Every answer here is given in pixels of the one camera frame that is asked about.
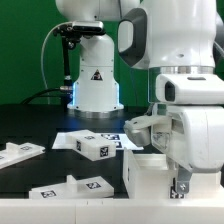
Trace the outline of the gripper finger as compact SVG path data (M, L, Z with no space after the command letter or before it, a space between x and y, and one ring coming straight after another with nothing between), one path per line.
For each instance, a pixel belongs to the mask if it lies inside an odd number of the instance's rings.
M189 192L191 173L182 166L177 168L174 177L174 189L178 194L187 194Z

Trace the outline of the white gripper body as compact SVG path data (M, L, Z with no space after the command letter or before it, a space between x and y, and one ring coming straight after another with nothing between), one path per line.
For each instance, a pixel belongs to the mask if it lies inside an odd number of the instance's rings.
M224 109L168 106L167 127L153 125L152 145L191 173L217 173L224 165Z

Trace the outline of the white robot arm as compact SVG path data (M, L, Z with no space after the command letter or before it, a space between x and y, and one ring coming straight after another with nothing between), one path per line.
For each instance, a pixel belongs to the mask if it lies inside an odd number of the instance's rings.
M124 125L136 145L151 144L178 165L180 194L195 173L224 166L224 81L214 73L216 0L56 0L59 12L90 46L88 31L109 15L120 19L123 61L154 74L153 98L163 105Z

